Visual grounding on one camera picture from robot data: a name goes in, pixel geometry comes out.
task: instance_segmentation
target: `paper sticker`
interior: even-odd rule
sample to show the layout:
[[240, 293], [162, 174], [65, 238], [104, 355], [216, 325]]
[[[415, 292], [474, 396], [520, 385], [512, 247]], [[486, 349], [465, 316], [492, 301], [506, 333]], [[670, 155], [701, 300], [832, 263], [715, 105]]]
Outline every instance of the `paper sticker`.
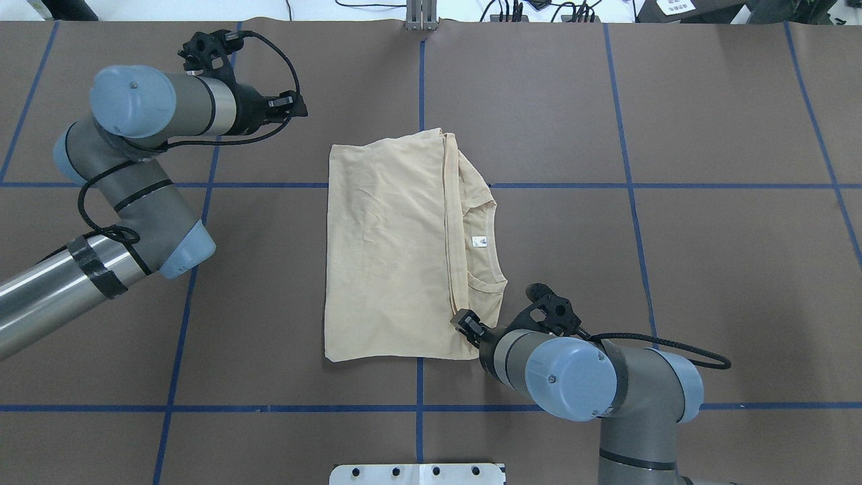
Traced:
[[695, 9], [691, 0], [656, 0], [656, 3], [666, 16], [675, 16]]

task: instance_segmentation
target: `folded cloth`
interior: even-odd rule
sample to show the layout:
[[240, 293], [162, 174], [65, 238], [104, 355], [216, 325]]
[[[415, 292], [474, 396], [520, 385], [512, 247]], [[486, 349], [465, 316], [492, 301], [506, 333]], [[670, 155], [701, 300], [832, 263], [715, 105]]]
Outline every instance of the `folded cloth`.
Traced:
[[326, 357], [478, 357], [449, 323], [495, 326], [506, 279], [487, 184], [430, 129], [329, 154]]

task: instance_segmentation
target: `blue joint cap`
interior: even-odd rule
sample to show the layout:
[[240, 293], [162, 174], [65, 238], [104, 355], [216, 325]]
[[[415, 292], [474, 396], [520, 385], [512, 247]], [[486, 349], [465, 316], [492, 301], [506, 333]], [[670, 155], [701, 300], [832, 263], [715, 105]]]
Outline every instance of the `blue joint cap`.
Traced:
[[592, 344], [573, 337], [552, 338], [527, 359], [527, 390], [552, 415], [589, 421], [606, 414], [613, 404], [616, 372]]
[[69, 130], [72, 129], [72, 126], [66, 129], [63, 135], [57, 139], [57, 142], [54, 143], [53, 157], [54, 157], [54, 165], [72, 182], [77, 186], [82, 186], [87, 181], [84, 177], [81, 177], [81, 174], [78, 173], [78, 170], [75, 170], [75, 167], [72, 166], [72, 161], [69, 160], [69, 152], [66, 151], [66, 139], [69, 137]]
[[216, 251], [216, 242], [209, 236], [200, 220], [185, 235], [176, 249], [159, 268], [162, 276], [173, 280], [177, 276], [206, 261]]
[[90, 107], [110, 133], [146, 138], [171, 122], [177, 93], [171, 80], [154, 67], [108, 66], [93, 79]]
[[703, 404], [703, 379], [700, 373], [697, 372], [697, 367], [683, 356], [672, 354], [671, 352], [662, 352], [661, 350], [649, 347], [646, 349], [652, 350], [662, 356], [670, 364], [673, 373], [677, 375], [679, 385], [683, 388], [683, 398], [685, 399], [683, 417], [677, 422], [688, 423], [697, 416], [700, 412], [700, 406]]

